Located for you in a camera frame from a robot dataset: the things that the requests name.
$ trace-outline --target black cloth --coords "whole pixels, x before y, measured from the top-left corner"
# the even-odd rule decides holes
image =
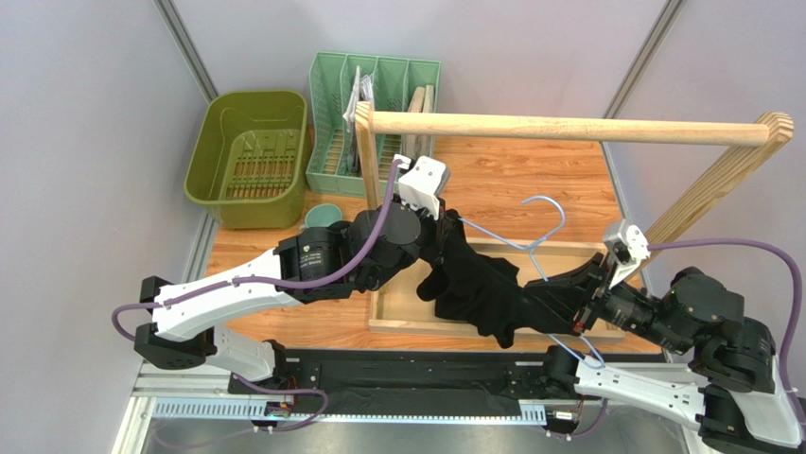
[[[572,334],[568,319],[518,285],[515,265],[476,253],[467,244],[455,210],[446,211],[431,229],[436,239],[420,254],[431,264],[431,274],[417,287],[417,296],[436,300],[434,315],[471,323],[480,336],[495,336],[501,348],[512,346],[521,327]]]

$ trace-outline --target green plastic organizer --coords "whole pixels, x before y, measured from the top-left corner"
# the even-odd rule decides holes
[[[361,74],[373,74],[373,94],[377,111],[406,112],[414,89],[434,86],[434,110],[439,98],[438,61],[408,60],[358,54],[319,52],[310,66],[310,97],[316,145],[307,166],[310,189],[325,194],[364,197],[359,175],[347,170],[347,153],[352,134],[347,132],[342,114],[347,110],[356,66]],[[392,157],[400,152],[399,135],[377,135],[380,189],[386,190],[386,174]],[[433,141],[429,156],[433,155]]]
[[[207,109],[184,193],[229,229],[287,228],[302,215],[307,104],[290,91],[234,92]]]

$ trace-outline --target wooden frame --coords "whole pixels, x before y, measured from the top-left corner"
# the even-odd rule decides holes
[[[792,139],[794,128],[792,118],[786,113],[765,113],[755,123],[744,124],[374,112],[365,101],[356,108],[361,174],[370,209],[376,209],[381,200],[375,146],[377,133],[728,146],[646,231],[650,244],[674,241],[686,232],[786,145]]]
[[[473,249],[489,256],[504,257],[520,268],[518,282],[539,279],[540,275],[532,266],[532,262],[523,251],[519,251],[493,238],[467,239]],[[516,241],[518,244],[529,244],[531,241]],[[603,253],[602,243],[584,243],[572,241],[545,241],[535,251],[538,262],[548,274],[572,270],[586,263],[595,253]],[[476,327],[467,324],[439,319],[434,315],[434,302],[422,302],[414,296],[414,289],[425,279],[430,269],[424,262],[401,271],[383,288],[386,291],[370,293],[369,329],[379,333],[420,334],[437,336],[478,336]],[[586,338],[597,344],[618,343],[624,340],[626,333],[618,327],[598,321],[585,334]],[[516,331],[517,339],[532,341],[549,341],[548,335],[533,329],[521,328]]]

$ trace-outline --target metal floor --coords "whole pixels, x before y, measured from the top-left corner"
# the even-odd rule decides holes
[[[584,413],[584,425],[597,407]],[[174,444],[196,444],[248,428],[242,421],[200,419],[152,420],[149,431]],[[143,453],[175,453],[149,439]],[[320,423],[301,430],[247,434],[220,445],[195,449],[207,453],[439,453],[439,454],[676,454],[689,452],[680,427],[643,410],[616,407],[608,411],[597,431],[570,443],[547,438],[542,428],[514,426]]]

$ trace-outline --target green cup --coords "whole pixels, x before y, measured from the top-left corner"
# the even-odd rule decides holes
[[[305,215],[305,223],[300,230],[308,227],[329,227],[333,222],[342,220],[342,210],[333,203],[323,203],[310,209]]]

